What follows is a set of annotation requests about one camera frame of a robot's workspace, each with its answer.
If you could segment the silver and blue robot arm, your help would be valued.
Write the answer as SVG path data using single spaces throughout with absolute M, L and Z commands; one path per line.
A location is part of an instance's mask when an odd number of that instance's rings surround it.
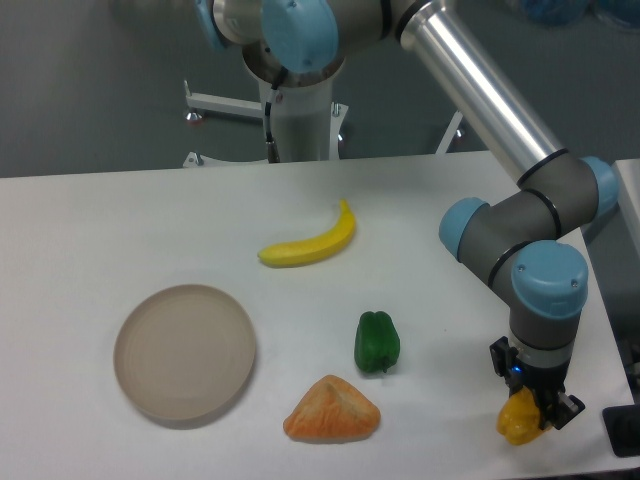
M 330 154 L 329 101 L 278 109 L 279 94 L 327 86 L 346 56 L 391 37 L 423 62 L 519 188 L 496 205 L 461 200 L 439 227 L 447 250 L 509 306 L 510 333 L 490 348 L 494 370 L 512 392 L 531 393 L 541 428 L 560 429 L 581 413 L 564 381 L 587 266 L 560 240 L 615 205 L 611 167 L 561 146 L 450 1 L 198 1 L 194 9 L 208 44 L 241 46 L 267 84 L 260 117 L 272 163 Z

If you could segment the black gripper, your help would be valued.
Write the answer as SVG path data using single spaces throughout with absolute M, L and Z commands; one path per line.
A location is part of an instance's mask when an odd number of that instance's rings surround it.
M 515 336 L 503 336 L 489 347 L 494 371 L 506 383 L 509 396 L 526 387 L 537 401 L 547 401 L 545 428 L 561 430 L 585 410 L 585 404 L 565 388 L 573 348 L 570 342 L 557 349 L 538 349 Z

